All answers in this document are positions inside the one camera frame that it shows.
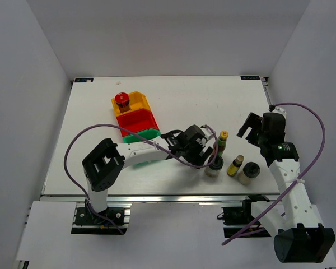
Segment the red lid chili sauce jar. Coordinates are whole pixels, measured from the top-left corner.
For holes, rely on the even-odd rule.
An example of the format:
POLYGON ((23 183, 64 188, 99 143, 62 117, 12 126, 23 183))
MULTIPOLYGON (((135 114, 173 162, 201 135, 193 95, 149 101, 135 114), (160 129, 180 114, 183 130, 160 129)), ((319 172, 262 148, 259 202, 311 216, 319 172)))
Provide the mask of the red lid chili sauce jar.
POLYGON ((114 100, 121 113, 124 113, 130 110, 130 99, 127 93, 125 92, 118 93, 115 96, 114 100))

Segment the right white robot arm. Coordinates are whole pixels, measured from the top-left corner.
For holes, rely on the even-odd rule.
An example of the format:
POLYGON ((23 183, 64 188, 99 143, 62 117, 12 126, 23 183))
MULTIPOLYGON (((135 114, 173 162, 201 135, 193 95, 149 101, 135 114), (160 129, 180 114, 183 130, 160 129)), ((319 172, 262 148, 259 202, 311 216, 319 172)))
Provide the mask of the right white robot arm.
POLYGON ((272 173, 282 202, 282 216, 272 205, 253 202, 242 208, 242 218, 253 224, 259 220, 273 238, 274 251, 282 263, 321 263, 333 243, 333 229, 326 228, 315 215, 301 179, 299 155, 285 140, 286 117, 267 112, 250 113, 238 137, 258 147, 272 173))

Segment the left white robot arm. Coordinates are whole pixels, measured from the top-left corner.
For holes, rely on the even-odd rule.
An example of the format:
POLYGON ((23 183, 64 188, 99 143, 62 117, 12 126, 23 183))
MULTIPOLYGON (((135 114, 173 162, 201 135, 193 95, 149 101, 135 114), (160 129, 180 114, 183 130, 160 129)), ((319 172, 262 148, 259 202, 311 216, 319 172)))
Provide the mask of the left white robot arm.
POLYGON ((194 124, 184 132, 174 130, 151 140, 144 138, 141 142, 102 140, 82 161, 91 206, 88 217, 96 224, 106 220, 108 189, 123 169, 150 161, 180 158, 184 165, 201 168, 213 152, 206 144, 214 138, 216 135, 210 127, 194 124))

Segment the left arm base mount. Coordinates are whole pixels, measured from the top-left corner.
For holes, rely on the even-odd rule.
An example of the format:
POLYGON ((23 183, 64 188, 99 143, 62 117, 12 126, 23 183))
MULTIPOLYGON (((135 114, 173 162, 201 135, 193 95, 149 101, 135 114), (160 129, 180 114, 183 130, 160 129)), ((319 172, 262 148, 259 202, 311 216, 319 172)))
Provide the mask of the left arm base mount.
POLYGON ((128 229, 131 204, 108 203, 99 217, 92 213, 87 202, 75 205, 71 234, 76 235, 124 235, 128 229))

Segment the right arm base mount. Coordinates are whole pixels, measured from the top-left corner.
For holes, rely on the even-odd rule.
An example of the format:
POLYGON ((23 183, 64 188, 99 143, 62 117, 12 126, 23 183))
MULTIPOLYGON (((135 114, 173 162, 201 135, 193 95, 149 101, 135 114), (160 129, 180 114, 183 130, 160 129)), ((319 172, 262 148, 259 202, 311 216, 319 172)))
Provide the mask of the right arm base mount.
POLYGON ((262 194, 251 194, 246 196, 240 206, 226 206, 222 208, 222 213, 217 215, 217 220, 223 221, 225 238, 234 235, 254 219, 251 215, 251 204, 259 201, 270 202, 270 199, 262 194))

